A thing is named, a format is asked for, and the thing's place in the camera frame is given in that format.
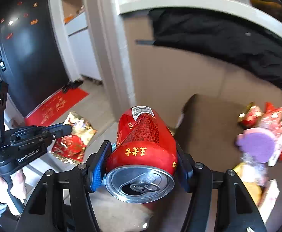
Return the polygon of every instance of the human hand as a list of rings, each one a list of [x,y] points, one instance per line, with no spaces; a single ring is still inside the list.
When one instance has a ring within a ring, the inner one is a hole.
[[[25,175],[23,174],[23,170],[20,169],[14,174],[11,175],[13,187],[11,188],[11,194],[20,200],[24,200],[26,198],[26,188],[25,188]],[[18,215],[19,212],[15,208],[12,200],[9,197],[7,192],[8,184],[7,182],[0,177],[0,202],[7,203],[10,212],[13,215]]]

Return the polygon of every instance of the black cloth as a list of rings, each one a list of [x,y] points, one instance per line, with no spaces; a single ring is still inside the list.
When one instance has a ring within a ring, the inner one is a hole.
[[[203,9],[153,9],[149,17],[154,45],[219,58],[282,89],[282,39],[269,30],[242,18]]]

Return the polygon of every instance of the barcode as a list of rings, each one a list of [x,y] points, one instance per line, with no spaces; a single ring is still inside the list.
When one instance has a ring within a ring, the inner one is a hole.
[[[148,106],[136,106],[136,107],[131,108],[131,111],[132,111],[132,116],[134,117],[135,121],[142,113],[149,113],[155,116],[152,109]]]

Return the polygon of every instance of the silver can rim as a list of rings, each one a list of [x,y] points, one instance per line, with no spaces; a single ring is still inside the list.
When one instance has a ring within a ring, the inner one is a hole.
[[[152,193],[147,193],[146,195],[139,195],[138,198],[135,196],[129,196],[126,194],[121,194],[119,192],[119,190],[115,189],[115,187],[112,184],[112,176],[115,173],[118,173],[121,170],[124,169],[130,169],[130,168],[148,168],[151,170],[154,170],[156,172],[161,173],[162,175],[166,176],[166,178],[168,178],[168,185],[161,191],[159,192],[152,192]],[[113,170],[111,170],[105,178],[105,186],[107,188],[107,190],[109,191],[109,193],[114,196],[115,198],[127,202],[127,203],[134,203],[134,204],[144,204],[144,203],[149,203],[149,202],[153,202],[156,200],[159,200],[160,198],[166,196],[168,193],[170,193],[172,191],[172,189],[174,188],[174,179],[173,176],[171,174],[169,174],[167,171],[157,168],[157,167],[152,167],[152,166],[147,166],[147,165],[125,165],[125,166],[120,166],[120,167],[116,167]]]

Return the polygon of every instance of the can pull tab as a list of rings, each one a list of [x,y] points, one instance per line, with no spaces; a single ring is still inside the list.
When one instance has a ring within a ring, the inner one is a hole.
[[[148,193],[148,192],[156,192],[160,190],[160,187],[154,183],[137,183],[137,184],[131,184],[130,188],[133,191],[139,192],[139,193]]]

